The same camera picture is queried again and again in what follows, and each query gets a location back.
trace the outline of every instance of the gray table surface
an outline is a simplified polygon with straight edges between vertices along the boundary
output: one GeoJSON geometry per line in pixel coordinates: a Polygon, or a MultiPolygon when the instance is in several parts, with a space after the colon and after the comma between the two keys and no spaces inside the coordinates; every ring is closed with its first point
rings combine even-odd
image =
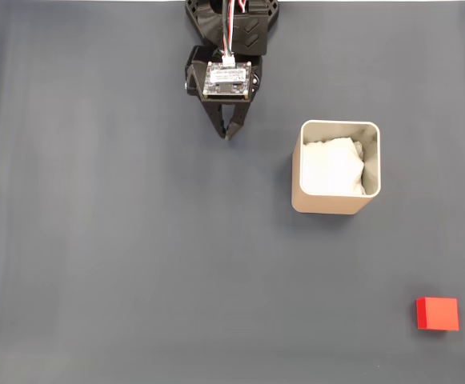
{"type": "Polygon", "coordinates": [[[3,25],[1,383],[465,383],[465,3],[282,4],[232,142],[181,2],[3,25]],[[308,119],[380,127],[354,217],[291,207],[308,119]],[[422,296],[461,331],[417,331],[422,296]]]}

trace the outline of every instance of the beige container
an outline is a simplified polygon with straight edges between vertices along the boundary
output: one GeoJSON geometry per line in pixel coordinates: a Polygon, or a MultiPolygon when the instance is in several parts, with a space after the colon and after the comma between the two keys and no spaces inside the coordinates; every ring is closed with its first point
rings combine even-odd
{"type": "Polygon", "coordinates": [[[381,188],[379,128],[372,122],[333,122],[309,120],[300,130],[293,152],[292,203],[295,210],[313,214],[356,214],[381,188]],[[308,142],[351,138],[363,147],[362,184],[365,195],[308,194],[302,187],[302,148],[308,142]]]}

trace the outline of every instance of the white wire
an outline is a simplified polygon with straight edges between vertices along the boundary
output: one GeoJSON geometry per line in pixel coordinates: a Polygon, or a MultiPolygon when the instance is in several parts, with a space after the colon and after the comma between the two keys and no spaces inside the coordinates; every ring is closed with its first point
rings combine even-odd
{"type": "Polygon", "coordinates": [[[230,52],[232,52],[232,34],[234,33],[234,6],[235,0],[230,0],[229,5],[229,47],[230,52]]]}

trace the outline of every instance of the cable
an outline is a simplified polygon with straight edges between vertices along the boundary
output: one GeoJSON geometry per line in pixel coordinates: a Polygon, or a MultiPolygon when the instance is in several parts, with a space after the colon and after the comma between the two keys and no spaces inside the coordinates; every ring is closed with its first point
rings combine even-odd
{"type": "Polygon", "coordinates": [[[230,46],[228,41],[228,26],[227,26],[227,15],[228,15],[228,8],[229,2],[227,0],[222,1],[222,24],[223,24],[223,53],[225,57],[231,56],[230,46]]]}
{"type": "Polygon", "coordinates": [[[235,0],[230,0],[229,5],[229,49],[232,50],[232,34],[234,33],[234,7],[235,0]]]}

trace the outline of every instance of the red cube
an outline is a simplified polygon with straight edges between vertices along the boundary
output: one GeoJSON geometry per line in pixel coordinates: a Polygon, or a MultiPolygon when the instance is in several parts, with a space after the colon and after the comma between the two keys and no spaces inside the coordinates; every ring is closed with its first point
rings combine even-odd
{"type": "Polygon", "coordinates": [[[418,298],[417,328],[420,330],[459,330],[458,299],[418,298]]]}

